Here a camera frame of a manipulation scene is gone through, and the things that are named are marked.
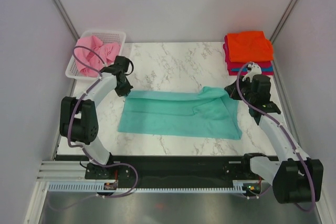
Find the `teal t shirt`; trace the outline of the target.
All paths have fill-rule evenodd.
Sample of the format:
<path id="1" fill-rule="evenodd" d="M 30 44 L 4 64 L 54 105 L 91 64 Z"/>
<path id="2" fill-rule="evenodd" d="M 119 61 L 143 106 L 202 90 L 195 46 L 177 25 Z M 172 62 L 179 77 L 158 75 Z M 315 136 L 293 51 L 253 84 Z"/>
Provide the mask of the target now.
<path id="1" fill-rule="evenodd" d="M 223 88 L 198 93 L 132 91 L 125 99 L 118 131 L 240 140 L 238 101 Z"/>

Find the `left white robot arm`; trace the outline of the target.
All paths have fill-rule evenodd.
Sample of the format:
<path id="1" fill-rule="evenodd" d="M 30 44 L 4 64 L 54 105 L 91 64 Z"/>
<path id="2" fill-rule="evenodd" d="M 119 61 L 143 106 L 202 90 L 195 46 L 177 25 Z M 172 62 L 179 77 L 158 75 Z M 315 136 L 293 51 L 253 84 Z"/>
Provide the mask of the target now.
<path id="1" fill-rule="evenodd" d="M 85 179 L 114 179 L 117 168 L 112 154 L 98 138 L 97 107 L 111 91 L 119 97 L 130 94 L 133 86 L 127 79 L 133 62 L 117 56 L 114 63 L 103 67 L 97 80 L 77 97 L 64 97 L 61 101 L 59 132 L 71 148 L 81 148 L 89 158 Z"/>

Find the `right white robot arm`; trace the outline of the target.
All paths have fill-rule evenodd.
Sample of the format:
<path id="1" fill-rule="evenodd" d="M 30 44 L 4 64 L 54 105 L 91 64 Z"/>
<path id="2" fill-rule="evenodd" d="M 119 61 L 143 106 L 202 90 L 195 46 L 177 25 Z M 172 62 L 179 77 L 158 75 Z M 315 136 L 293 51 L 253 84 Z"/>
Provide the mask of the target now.
<path id="1" fill-rule="evenodd" d="M 281 204 L 315 204 L 321 197 L 323 165 L 301 148 L 284 125 L 279 107 L 270 99 L 270 88 L 270 78 L 263 74 L 239 76 L 225 88 L 231 99 L 249 107 L 250 116 L 267 135 L 278 158 L 271 161 L 264 154 L 245 154 L 240 172 L 248 179 L 263 178 Z"/>

